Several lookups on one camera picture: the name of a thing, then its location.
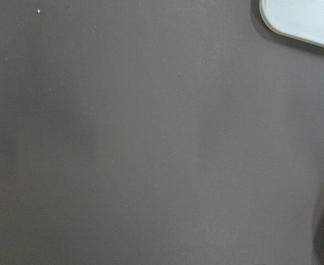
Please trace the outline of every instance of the curved edge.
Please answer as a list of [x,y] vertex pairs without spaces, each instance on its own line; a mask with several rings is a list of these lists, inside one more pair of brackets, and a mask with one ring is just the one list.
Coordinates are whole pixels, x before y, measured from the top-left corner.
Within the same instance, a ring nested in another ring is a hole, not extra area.
[[291,34],[288,34],[280,29],[278,29],[272,22],[271,20],[268,18],[267,14],[266,14],[266,1],[267,0],[259,0],[259,10],[260,10],[260,15],[265,23],[265,25],[273,32],[279,34],[279,35],[282,35],[282,36],[285,36],[285,37],[289,37],[289,38],[292,38],[292,39],[296,39],[296,40],[300,40],[300,41],[304,41],[305,43],[310,43],[310,44],[314,44],[314,45],[317,45],[317,46],[320,46],[320,47],[323,47],[324,48],[324,43],[319,43],[317,41],[313,41],[313,40],[310,40],[310,39],[305,39],[305,38],[302,38],[300,36],[296,36],[296,35],[291,35]]

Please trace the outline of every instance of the white tray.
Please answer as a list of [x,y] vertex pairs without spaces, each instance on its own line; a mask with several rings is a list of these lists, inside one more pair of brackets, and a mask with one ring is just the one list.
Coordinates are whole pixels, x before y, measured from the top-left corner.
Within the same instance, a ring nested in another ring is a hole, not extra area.
[[260,0],[260,13],[272,31],[324,47],[324,0]]

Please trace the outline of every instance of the gray surface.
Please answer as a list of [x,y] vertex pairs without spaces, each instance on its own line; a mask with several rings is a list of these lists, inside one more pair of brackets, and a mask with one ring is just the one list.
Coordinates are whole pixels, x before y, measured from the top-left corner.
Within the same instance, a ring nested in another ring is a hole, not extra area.
[[258,1],[0,1],[0,264],[324,264],[324,49]]

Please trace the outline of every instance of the white rectangular object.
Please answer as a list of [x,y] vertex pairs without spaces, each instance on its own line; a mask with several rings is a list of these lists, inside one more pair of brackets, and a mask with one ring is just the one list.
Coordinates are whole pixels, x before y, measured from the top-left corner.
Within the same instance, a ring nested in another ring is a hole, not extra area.
[[260,0],[260,13],[272,31],[324,47],[324,0]]

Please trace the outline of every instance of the white cutting board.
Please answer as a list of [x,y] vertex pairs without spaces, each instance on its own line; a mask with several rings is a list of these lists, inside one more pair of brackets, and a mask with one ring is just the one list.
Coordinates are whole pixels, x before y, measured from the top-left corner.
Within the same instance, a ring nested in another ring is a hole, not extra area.
[[324,0],[260,0],[260,13],[272,31],[324,47]]

